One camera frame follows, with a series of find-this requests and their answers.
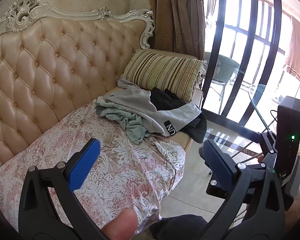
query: blue gripper pad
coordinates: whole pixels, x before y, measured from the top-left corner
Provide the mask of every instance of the blue gripper pad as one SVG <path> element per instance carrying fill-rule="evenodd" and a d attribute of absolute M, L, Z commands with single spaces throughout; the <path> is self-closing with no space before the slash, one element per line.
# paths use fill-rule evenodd
<path fill-rule="evenodd" d="M 203 143 L 203 154 L 221 188 L 229 193 L 232 192 L 234 175 L 237 173 L 234 160 L 228 154 L 223 153 L 211 139 Z"/>
<path fill-rule="evenodd" d="M 94 140 L 77 161 L 75 166 L 69 173 L 68 185 L 73 192 L 75 189 L 81 188 L 84 180 L 89 174 L 93 164 L 100 155 L 100 143 L 98 140 Z"/>

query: chair leg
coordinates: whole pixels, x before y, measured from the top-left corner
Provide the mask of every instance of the chair leg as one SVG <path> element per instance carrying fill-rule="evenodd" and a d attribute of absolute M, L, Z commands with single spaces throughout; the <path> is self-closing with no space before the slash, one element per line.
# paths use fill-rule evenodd
<path fill-rule="evenodd" d="M 222 91 L 221 91 L 221 95 L 220 95 L 221 101 L 220 101 L 220 107 L 219 107 L 219 113 L 218 114 L 220 114 L 220 112 L 221 112 L 222 101 L 223 101 L 223 96 L 225 95 L 226 85 L 227 84 L 223 85 L 223 88 L 222 88 Z"/>

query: pile of clothes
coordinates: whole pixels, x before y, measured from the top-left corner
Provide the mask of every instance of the pile of clothes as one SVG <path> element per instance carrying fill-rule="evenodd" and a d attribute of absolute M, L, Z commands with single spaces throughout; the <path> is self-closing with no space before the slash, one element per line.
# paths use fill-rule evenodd
<path fill-rule="evenodd" d="M 171 136 L 178 131 L 202 143 L 207 120 L 195 103 L 186 103 L 169 90 L 146 91 L 126 79 L 119 79 L 121 90 L 98 97 L 96 113 L 116 121 L 135 144 L 152 133 Z"/>

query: green wicker chair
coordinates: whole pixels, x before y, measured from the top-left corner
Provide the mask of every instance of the green wicker chair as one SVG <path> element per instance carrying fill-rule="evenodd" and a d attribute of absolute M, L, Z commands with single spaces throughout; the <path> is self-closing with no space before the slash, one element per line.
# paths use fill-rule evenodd
<path fill-rule="evenodd" d="M 205 70 L 207 71 L 208 65 L 209 65 L 209 60 L 210 60 L 210 55 L 211 52 L 205 52 L 204 53 L 204 60 L 207 61 L 207 65 L 205 67 Z M 219 113 L 221 112 L 221 107 L 222 107 L 222 101 L 223 101 L 223 96 L 225 94 L 226 90 L 226 85 L 234 80 L 237 77 L 238 71 L 240 68 L 240 64 L 237 63 L 236 61 L 220 55 L 218 56 L 217 60 L 217 65 L 212 77 L 212 83 L 217 84 L 217 85 L 222 85 L 222 91 L 219 97 L 220 102 L 220 108 L 219 108 Z"/>

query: tufted backrest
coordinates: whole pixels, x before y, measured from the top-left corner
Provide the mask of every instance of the tufted backrest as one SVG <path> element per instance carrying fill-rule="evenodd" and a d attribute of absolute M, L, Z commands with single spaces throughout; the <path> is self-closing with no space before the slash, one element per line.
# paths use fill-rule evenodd
<path fill-rule="evenodd" d="M 46 17 L 0 36 L 0 166 L 73 110 L 116 86 L 142 20 Z"/>

